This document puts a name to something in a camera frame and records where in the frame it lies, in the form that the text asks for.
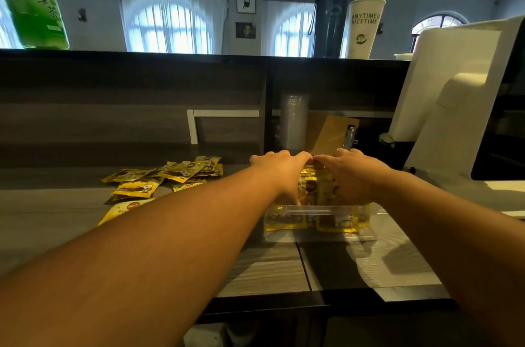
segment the curtain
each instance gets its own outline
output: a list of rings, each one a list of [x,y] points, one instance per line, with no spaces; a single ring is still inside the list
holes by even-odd
[[[0,0],[0,48],[23,48],[5,0]]]
[[[262,40],[262,54],[281,57],[311,57],[313,37],[308,35],[312,22],[313,3],[263,1],[262,16],[265,36]],[[341,45],[341,58],[348,50],[350,14],[346,15],[345,32]]]
[[[122,0],[129,52],[221,54],[227,0]]]

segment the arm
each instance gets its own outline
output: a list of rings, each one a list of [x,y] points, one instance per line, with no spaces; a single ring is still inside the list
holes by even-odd
[[[173,345],[223,284],[263,211],[297,202],[311,155],[252,157],[154,200],[0,279],[0,344]]]
[[[338,180],[340,202],[383,206],[462,307],[505,345],[523,344],[525,224],[358,150],[315,159]]]

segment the cup rim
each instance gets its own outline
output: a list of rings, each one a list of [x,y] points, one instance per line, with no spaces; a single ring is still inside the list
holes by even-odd
[[[352,3],[357,3],[357,2],[364,2],[365,0],[352,0],[350,2],[350,4]],[[379,2],[382,2],[383,4],[386,4],[386,0],[368,0],[368,1],[379,1]]]

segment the person's right arm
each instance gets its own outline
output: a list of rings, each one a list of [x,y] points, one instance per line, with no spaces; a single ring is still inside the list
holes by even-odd
[[[358,150],[314,159],[338,181],[340,203],[383,206],[463,308],[505,345],[523,345],[525,224]]]

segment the forearm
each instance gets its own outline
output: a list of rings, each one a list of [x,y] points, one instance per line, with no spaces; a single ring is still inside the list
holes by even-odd
[[[512,344],[525,310],[525,225],[404,172],[391,174],[377,202],[450,294]]]
[[[2,344],[175,342],[277,193],[251,167],[156,199],[49,252],[0,280]]]

